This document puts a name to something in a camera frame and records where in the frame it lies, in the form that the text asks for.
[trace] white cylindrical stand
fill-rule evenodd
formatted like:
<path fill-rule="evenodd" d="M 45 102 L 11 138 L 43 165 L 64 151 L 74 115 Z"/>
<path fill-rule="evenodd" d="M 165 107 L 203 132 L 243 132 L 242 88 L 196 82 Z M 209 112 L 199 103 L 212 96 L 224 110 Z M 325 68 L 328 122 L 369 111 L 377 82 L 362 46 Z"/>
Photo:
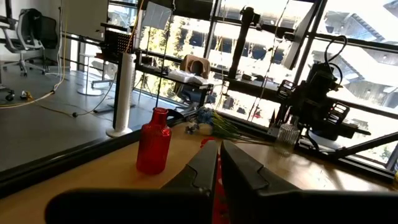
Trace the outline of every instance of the white cylindrical stand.
<path fill-rule="evenodd" d="M 106 134 L 112 138 L 117 138 L 132 132 L 132 130 L 128 128 L 128 124 L 132 81 L 136 75 L 135 59 L 136 55 L 123 53 L 122 68 L 117 83 L 117 85 L 119 85 L 119 91 L 116 96 L 118 98 L 118 103 L 115 105 L 116 116 L 114 119 L 116 120 L 114 121 L 114 128 L 106 130 Z"/>

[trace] white wall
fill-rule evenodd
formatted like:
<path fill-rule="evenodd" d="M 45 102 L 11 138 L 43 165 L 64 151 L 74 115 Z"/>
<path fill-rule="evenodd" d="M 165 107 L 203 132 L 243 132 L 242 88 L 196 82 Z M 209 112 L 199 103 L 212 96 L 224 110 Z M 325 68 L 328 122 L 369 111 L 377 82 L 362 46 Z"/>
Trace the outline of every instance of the white wall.
<path fill-rule="evenodd" d="M 52 18 L 56 18 L 53 16 L 54 12 L 52 12 L 51 5 L 53 2 L 57 0 L 11 0 L 11 7 L 12 7 L 12 16 L 14 19 L 18 19 L 19 13 L 21 9 L 37 9 L 39 10 L 44 16 L 49 16 Z M 0 0 L 0 15 L 6 15 L 6 3 L 5 0 Z M 8 34 L 10 37 L 16 37 L 15 31 L 9 30 Z M 0 31 L 0 38 L 4 38 L 4 34 Z M 37 57 L 40 56 L 42 53 L 41 51 L 33 51 L 28 52 L 24 55 L 24 58 L 30 57 Z M 0 45 L 0 61 L 16 61 L 19 60 L 18 54 L 13 54 L 8 51 L 4 44 Z"/>

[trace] chair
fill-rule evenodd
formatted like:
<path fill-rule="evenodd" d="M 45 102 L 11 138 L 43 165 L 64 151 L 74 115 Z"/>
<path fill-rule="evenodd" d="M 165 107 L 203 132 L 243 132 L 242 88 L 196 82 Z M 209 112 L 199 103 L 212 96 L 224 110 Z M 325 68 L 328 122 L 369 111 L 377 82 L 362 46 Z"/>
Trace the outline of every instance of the chair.
<path fill-rule="evenodd" d="M 6 62 L 2 66 L 3 68 L 18 65 L 21 71 L 24 72 L 24 76 L 27 76 L 26 67 L 38 69 L 42 71 L 43 74 L 45 73 L 44 67 L 36 66 L 23 59 L 23 54 L 27 51 L 44 49 L 41 41 L 38 40 L 39 34 L 37 32 L 42 27 L 41 19 L 41 13 L 35 9 L 21 10 L 16 30 L 17 39 L 9 37 L 7 33 L 8 27 L 0 27 L 6 38 L 6 48 L 10 52 L 20 55 L 18 62 Z"/>
<path fill-rule="evenodd" d="M 205 58 L 196 57 L 193 55 L 186 55 L 180 69 L 185 72 L 194 73 L 197 76 L 208 78 L 210 72 L 210 62 Z M 177 96 L 181 98 L 184 103 L 188 103 L 189 106 L 178 106 L 175 109 L 183 109 L 184 111 L 194 110 L 200 102 L 201 90 L 193 88 L 187 85 L 176 84 Z M 213 95 L 207 96 L 205 103 L 215 103 L 216 97 Z"/>

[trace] gray floor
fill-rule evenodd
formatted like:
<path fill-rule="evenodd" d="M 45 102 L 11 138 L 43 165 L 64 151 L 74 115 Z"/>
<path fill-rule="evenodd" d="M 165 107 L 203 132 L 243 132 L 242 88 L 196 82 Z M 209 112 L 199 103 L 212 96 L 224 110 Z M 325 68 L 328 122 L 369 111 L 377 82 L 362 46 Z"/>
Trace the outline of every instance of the gray floor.
<path fill-rule="evenodd" d="M 40 104 L 71 114 L 92 110 L 104 95 L 84 96 L 77 93 L 76 89 L 85 85 L 85 77 L 81 72 L 67 72 L 66 80 L 56 94 L 40 101 Z M 34 97 L 39 98 L 48 93 L 57 82 L 58 77 L 44 76 L 35 70 L 29 70 L 28 77 L 20 76 L 17 67 L 2 71 L 2 83 L 16 92 L 16 99 L 12 103 L 21 102 L 19 96 L 22 90 L 30 91 Z M 0 93 L 0 104 L 7 103 L 3 100 L 6 95 Z M 113 98 L 114 89 L 99 108 L 106 106 Z M 133 102 L 137 106 L 131 110 L 129 127 L 137 130 L 150 121 L 155 98 L 143 94 L 138 102 L 138 92 L 135 91 Z M 159 101 L 159 106 L 176 107 L 162 100 Z M 112 120 L 113 112 L 71 118 L 35 104 L 0 109 L 0 171 L 106 137 L 105 130 L 112 126 Z"/>

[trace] desk surface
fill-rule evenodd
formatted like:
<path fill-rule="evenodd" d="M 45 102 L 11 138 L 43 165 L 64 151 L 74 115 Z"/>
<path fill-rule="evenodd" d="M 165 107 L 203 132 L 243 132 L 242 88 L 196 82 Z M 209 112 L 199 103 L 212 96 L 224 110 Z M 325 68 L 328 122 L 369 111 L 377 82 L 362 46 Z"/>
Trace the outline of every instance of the desk surface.
<path fill-rule="evenodd" d="M 0 200 L 0 223 L 44 223 L 47 202 L 69 189 L 161 188 L 200 149 L 200 141 L 204 137 L 185 134 L 186 125 L 180 124 L 173 128 L 167 165 L 161 174 L 148 176 L 136 170 L 136 142 Z M 276 154 L 270 146 L 237 145 L 268 169 L 301 189 L 389 190 L 387 185 L 355 177 L 318 159 L 296 154 L 285 158 Z"/>

